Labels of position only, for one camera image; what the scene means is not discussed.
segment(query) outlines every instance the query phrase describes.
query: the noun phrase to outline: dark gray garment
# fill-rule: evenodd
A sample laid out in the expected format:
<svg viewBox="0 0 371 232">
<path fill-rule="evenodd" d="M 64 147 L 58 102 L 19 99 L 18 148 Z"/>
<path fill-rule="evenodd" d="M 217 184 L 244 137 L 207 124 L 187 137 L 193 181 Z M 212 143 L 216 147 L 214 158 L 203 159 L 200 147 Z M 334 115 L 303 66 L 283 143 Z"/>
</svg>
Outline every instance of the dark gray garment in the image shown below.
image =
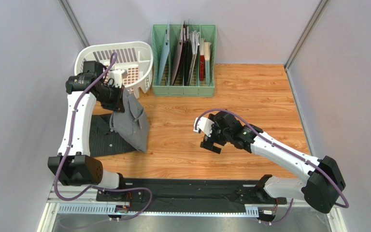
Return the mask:
<svg viewBox="0 0 371 232">
<path fill-rule="evenodd" d="M 110 128 L 118 132 L 135 149 L 146 152 L 148 121 L 144 108 L 134 94 L 124 89 L 123 104 L 125 112 L 114 112 L 110 118 Z"/>
<path fill-rule="evenodd" d="M 91 157 L 108 156 L 135 151 L 119 133 L 110 129 L 111 114 L 91 117 L 89 146 Z"/>
</svg>

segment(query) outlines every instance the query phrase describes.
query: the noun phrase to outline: wood grain surface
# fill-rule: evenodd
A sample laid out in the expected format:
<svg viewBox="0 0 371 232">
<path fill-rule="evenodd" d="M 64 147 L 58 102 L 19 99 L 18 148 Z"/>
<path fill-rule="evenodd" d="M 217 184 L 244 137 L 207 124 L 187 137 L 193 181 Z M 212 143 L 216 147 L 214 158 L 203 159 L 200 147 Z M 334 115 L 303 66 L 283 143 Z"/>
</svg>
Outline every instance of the wood grain surface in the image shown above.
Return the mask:
<svg viewBox="0 0 371 232">
<path fill-rule="evenodd" d="M 294 177 L 263 157 L 223 147 L 221 154 L 200 148 L 203 134 L 193 132 L 195 118 L 212 108 L 243 117 L 275 139 L 308 154 L 308 148 L 282 65 L 216 64 L 213 98 L 139 98 L 150 123 L 147 153 L 99 157 L 104 168 L 125 177 L 260 179 L 264 174 Z M 94 109 L 94 114 L 110 111 Z"/>
</svg>

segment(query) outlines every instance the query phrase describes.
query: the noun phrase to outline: green crate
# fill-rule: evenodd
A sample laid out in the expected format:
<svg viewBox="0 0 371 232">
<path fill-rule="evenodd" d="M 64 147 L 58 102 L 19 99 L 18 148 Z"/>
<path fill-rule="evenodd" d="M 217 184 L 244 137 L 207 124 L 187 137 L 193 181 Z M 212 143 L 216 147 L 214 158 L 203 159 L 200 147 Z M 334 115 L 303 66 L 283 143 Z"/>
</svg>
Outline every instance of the green crate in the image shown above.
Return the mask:
<svg viewBox="0 0 371 232">
<path fill-rule="evenodd" d="M 209 77 L 211 83 L 208 85 L 205 81 L 199 79 L 199 62 L 200 54 L 198 53 L 198 59 L 196 60 L 195 70 L 191 77 L 190 86 L 184 86 L 182 83 L 183 75 L 179 74 L 174 86 L 167 86 L 165 82 L 165 76 L 170 76 L 171 63 L 175 56 L 175 51 L 178 45 L 178 38 L 180 36 L 181 24 L 170 24 L 170 53 L 168 62 L 164 69 L 163 78 L 161 85 L 157 85 L 158 77 L 158 66 L 160 63 L 160 56 L 162 51 L 162 45 L 164 43 L 164 36 L 167 29 L 167 24 L 154 24 L 153 31 L 151 34 L 153 55 L 154 55 L 154 78 L 153 78 L 153 92 L 155 96 L 188 96 L 188 97 L 212 97 L 214 95 L 214 58 L 215 58 L 215 47 L 217 43 L 217 27 L 216 25 L 209 24 L 191 24 L 189 31 L 199 31 L 200 37 L 204 38 L 205 41 L 211 42 L 211 74 Z"/>
</svg>

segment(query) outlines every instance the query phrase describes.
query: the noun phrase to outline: white laundry basket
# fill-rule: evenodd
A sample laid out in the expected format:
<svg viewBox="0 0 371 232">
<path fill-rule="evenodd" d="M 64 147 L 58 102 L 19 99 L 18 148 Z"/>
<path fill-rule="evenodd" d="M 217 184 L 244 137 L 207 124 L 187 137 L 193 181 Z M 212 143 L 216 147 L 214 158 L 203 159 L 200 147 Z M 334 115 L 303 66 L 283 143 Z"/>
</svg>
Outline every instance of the white laundry basket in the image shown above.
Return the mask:
<svg viewBox="0 0 371 232">
<path fill-rule="evenodd" d="M 109 65 L 110 56 L 113 52 L 118 54 L 114 68 L 124 69 L 128 72 L 128 77 L 123 80 L 124 86 L 130 93 L 134 93 L 136 98 L 139 98 L 138 88 L 141 88 L 146 93 L 153 81 L 151 71 L 153 51 L 147 43 L 137 41 L 87 47 L 78 54 L 74 66 L 74 75 L 83 71 L 84 61 L 96 60 L 104 65 Z"/>
</svg>

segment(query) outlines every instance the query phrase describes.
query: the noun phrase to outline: gray wall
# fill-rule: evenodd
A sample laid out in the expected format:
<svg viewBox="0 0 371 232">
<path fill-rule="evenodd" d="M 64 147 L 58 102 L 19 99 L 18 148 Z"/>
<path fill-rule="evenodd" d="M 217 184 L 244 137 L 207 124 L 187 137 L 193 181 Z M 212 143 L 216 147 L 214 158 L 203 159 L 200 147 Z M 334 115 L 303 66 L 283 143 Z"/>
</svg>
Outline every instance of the gray wall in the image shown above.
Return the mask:
<svg viewBox="0 0 371 232">
<path fill-rule="evenodd" d="M 348 230 L 371 231 L 371 1 L 331 1 L 290 74 L 314 154 L 345 178 Z"/>
<path fill-rule="evenodd" d="M 217 63 L 284 63 L 319 0 L 69 0 L 91 44 L 145 41 L 156 23 L 217 24 Z"/>
<path fill-rule="evenodd" d="M 56 0 L 0 0 L 0 231 L 36 231 L 82 49 Z"/>
</svg>

